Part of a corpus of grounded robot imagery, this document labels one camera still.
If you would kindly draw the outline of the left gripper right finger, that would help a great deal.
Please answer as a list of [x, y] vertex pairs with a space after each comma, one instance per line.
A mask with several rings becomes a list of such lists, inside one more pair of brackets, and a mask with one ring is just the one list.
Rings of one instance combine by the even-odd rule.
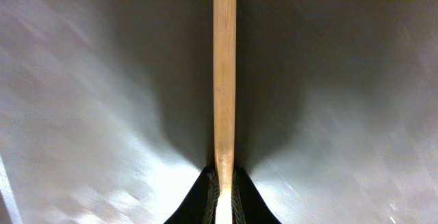
[[231, 203], [233, 224], [280, 224], [242, 167], [234, 168]]

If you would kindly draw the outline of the wooden chopstick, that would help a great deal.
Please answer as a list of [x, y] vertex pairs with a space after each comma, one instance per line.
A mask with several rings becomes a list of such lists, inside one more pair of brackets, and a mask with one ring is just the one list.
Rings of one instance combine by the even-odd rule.
[[219, 181], [215, 223], [231, 224], [235, 150], [237, 0], [214, 0], [214, 157]]

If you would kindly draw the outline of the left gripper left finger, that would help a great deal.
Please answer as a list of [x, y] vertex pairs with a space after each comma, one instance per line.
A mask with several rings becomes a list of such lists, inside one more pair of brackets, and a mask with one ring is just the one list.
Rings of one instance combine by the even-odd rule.
[[218, 176], [214, 169], [206, 166], [164, 224], [214, 224], [218, 196]]

